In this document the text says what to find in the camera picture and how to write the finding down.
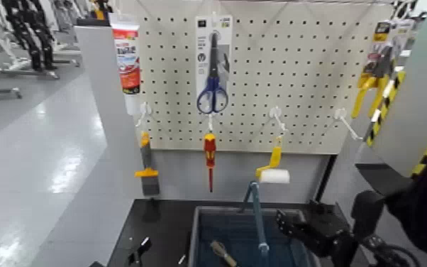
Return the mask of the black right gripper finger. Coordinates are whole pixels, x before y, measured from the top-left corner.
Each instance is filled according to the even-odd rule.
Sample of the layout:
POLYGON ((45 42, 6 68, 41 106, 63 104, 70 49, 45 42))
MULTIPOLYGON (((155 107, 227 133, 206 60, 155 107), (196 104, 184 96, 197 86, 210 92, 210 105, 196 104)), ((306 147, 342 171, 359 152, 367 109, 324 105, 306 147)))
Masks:
POLYGON ((288 236, 290 239, 297 239, 301 242, 307 240, 306 233, 294 225, 280 225, 278 228, 283 235, 288 236))
POLYGON ((276 223, 280 231, 290 231, 304 225, 304 214, 301 210, 276 210, 276 223))

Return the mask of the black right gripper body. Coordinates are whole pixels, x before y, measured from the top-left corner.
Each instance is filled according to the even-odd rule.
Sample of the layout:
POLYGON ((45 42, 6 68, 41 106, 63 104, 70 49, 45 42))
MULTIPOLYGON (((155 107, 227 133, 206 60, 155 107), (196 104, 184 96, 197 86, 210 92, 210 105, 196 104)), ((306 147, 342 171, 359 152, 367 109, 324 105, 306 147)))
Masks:
POLYGON ((299 226, 298 240, 306 248, 322 258, 353 257, 350 227, 336 214, 335 205, 310 201, 303 212, 305 221, 299 226))

